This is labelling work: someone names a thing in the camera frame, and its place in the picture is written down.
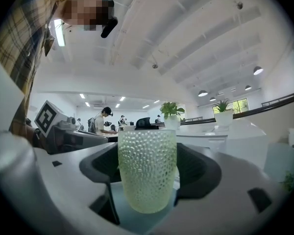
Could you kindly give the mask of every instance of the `plaid shirt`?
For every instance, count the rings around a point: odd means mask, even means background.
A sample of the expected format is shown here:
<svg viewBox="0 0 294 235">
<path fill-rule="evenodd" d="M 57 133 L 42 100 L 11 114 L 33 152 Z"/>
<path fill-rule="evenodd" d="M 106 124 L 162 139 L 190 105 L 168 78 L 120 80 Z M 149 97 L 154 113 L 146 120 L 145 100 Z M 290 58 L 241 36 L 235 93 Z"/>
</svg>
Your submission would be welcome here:
<svg viewBox="0 0 294 235">
<path fill-rule="evenodd" d="M 10 126 L 14 135 L 26 137 L 29 95 L 43 47 L 47 56 L 54 42 L 48 25 L 61 1 L 16 0 L 2 22 L 0 62 L 25 95 Z"/>
</svg>

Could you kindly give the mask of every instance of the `white shirt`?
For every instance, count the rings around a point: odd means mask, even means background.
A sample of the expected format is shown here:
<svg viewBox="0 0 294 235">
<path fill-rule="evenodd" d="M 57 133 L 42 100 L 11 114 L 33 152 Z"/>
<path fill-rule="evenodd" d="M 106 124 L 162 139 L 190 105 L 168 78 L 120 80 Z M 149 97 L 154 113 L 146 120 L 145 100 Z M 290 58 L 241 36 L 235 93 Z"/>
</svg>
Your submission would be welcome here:
<svg viewBox="0 0 294 235">
<path fill-rule="evenodd" d="M 82 124 L 81 124 L 81 122 L 78 121 L 75 126 L 76 126 L 76 129 L 79 130 L 81 128 Z"/>
<path fill-rule="evenodd" d="M 95 117 L 95 133 L 102 133 L 101 130 L 104 130 L 104 121 L 101 113 Z"/>
</svg>

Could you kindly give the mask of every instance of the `white ceiling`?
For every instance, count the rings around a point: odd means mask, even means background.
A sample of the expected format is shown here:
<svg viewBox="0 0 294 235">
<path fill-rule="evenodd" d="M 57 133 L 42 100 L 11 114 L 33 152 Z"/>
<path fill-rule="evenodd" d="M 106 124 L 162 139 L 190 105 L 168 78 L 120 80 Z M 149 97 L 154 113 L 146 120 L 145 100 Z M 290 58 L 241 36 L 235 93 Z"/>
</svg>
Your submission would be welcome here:
<svg viewBox="0 0 294 235">
<path fill-rule="evenodd" d="M 71 102 L 74 106 L 86 108 L 85 102 L 90 104 L 90 107 L 104 108 L 106 106 L 110 107 L 112 110 L 116 108 L 117 104 L 120 104 L 118 109 L 120 110 L 135 110 L 135 111 L 147 111 L 152 107 L 159 106 L 163 103 L 159 101 L 155 103 L 156 100 L 151 99 L 141 99 L 141 98 L 129 98 L 125 97 L 123 101 L 120 101 L 120 96 L 106 96 L 106 95 L 93 95 L 84 94 L 85 99 L 81 98 L 79 94 L 62 94 L 62 96 Z"/>
<path fill-rule="evenodd" d="M 128 74 L 148 72 L 172 79 L 196 98 L 197 105 L 205 105 L 223 90 L 236 88 L 233 96 L 239 96 L 246 85 L 252 90 L 260 88 L 292 34 L 272 0 L 114 1 L 119 24 L 107 39 L 100 37 L 100 31 L 70 27 L 65 30 L 66 46 L 56 43 L 48 57 L 42 58 L 42 66 L 74 63 L 73 70 L 61 70 L 74 75 L 82 74 L 85 64 L 93 64 L 94 70 L 101 64 L 107 70 L 122 69 Z M 239 1 L 242 10 L 236 7 Z M 152 69 L 153 64 L 159 68 Z M 254 76 L 257 65 L 265 72 Z M 198 98 L 199 90 L 207 90 L 209 95 Z M 89 97 L 93 102 L 101 100 Z M 105 100 L 117 102 L 109 96 Z M 149 103 L 133 99 L 137 108 Z"/>
</svg>

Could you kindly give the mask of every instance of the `white pot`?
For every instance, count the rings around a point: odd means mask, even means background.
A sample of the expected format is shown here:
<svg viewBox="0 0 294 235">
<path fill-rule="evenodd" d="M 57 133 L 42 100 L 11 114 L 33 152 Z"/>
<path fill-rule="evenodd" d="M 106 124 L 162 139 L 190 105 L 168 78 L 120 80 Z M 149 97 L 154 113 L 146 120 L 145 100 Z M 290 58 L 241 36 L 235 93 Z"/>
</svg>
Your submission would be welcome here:
<svg viewBox="0 0 294 235">
<path fill-rule="evenodd" d="M 178 130 L 180 128 L 181 119 L 178 115 L 168 116 L 165 119 L 165 126 L 168 130 Z"/>
<path fill-rule="evenodd" d="M 215 113 L 215 119 L 219 126 L 229 126 L 233 121 L 233 110 Z"/>
</svg>

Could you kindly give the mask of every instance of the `black holder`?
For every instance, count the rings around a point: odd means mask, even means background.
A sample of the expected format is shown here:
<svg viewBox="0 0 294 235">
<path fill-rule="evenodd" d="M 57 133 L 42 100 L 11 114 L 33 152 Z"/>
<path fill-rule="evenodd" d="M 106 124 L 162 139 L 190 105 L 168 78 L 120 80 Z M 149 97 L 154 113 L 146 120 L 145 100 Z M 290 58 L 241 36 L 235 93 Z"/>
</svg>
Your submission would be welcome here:
<svg viewBox="0 0 294 235">
<path fill-rule="evenodd" d="M 90 208 L 117 225 L 120 221 L 110 183 L 121 181 L 118 166 L 117 143 L 83 159 L 79 164 L 80 171 L 87 178 L 107 185 L 106 196 L 97 199 Z M 221 180 L 221 168 L 214 160 L 181 143 L 177 143 L 177 168 L 180 174 L 180 189 L 176 193 L 174 206 L 180 199 L 203 198 L 216 188 Z"/>
</svg>

